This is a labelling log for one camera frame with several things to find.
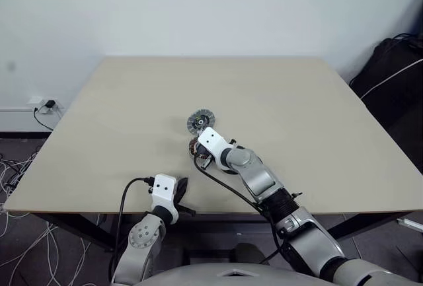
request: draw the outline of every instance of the wooden table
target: wooden table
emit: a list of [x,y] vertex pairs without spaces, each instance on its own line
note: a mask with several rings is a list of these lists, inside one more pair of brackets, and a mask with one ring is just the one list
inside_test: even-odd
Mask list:
[[[422,175],[339,75],[320,59],[278,57],[105,58],[5,208],[74,227],[79,213],[117,213],[132,178],[166,173],[190,178],[182,204],[199,213],[254,212],[193,167],[186,121],[199,108],[312,213],[423,209]],[[210,172],[248,195],[236,176]],[[150,205],[138,183],[124,211]]]

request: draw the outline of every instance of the baseboard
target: baseboard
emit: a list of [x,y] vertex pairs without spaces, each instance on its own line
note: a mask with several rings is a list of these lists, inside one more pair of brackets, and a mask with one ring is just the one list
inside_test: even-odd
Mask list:
[[0,139],[46,139],[51,132],[0,132]]

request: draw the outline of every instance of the white wall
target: white wall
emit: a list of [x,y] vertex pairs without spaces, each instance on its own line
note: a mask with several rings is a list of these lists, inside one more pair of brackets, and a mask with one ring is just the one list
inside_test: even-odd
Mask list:
[[[351,79],[422,0],[0,0],[0,111],[68,107],[104,55],[313,55]],[[46,118],[54,125],[56,117]],[[0,112],[0,131],[43,130]]]

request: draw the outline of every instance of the gray floor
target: gray floor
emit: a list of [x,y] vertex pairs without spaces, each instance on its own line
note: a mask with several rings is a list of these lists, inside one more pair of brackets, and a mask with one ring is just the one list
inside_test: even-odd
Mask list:
[[[43,140],[20,140],[0,139],[0,153],[6,159],[21,161],[28,157],[35,148],[43,143]],[[95,221],[95,215],[87,215]],[[412,213],[409,219],[423,223],[423,213]],[[342,215],[318,215],[317,219],[326,227],[340,223],[344,220]],[[111,218],[102,227],[110,228]],[[5,225],[5,215],[0,216],[0,234]],[[9,219],[9,228],[4,237],[0,238],[0,265],[22,253],[46,228],[46,223],[28,215],[22,219]],[[59,269],[57,279],[62,285],[67,285],[82,255],[81,241],[74,235],[58,229],[55,235],[59,244]],[[197,233],[192,234],[168,234],[160,256],[157,259],[156,271],[177,266],[180,260],[181,248],[201,249],[230,249],[237,243],[248,242],[259,247],[264,254],[274,250],[270,230],[264,230],[263,226],[250,227],[249,230],[234,229],[233,232],[225,233]],[[417,281],[416,269],[420,268],[423,259],[423,235],[409,229],[398,226],[396,223],[388,223],[372,231],[365,232],[355,237],[355,241],[348,239],[341,242],[342,248],[348,257],[369,260],[377,265]],[[97,286],[107,285],[107,271],[110,254],[102,248],[91,245],[86,257],[83,269],[75,280],[74,285],[95,283]],[[195,262],[204,262],[204,259],[196,259]],[[288,268],[289,265],[280,257],[275,257],[270,264],[272,266]],[[8,285],[9,278],[16,262],[0,267],[0,285]],[[32,249],[19,264],[12,285],[16,286],[39,286],[47,285],[50,280],[48,273],[46,241],[41,241]]]

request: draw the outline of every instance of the circular saw blade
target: circular saw blade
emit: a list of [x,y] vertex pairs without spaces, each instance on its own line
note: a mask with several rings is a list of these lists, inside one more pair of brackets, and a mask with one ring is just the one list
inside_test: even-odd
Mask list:
[[215,117],[212,111],[207,109],[200,109],[195,111],[186,123],[188,131],[193,135],[198,135],[206,127],[213,127]]

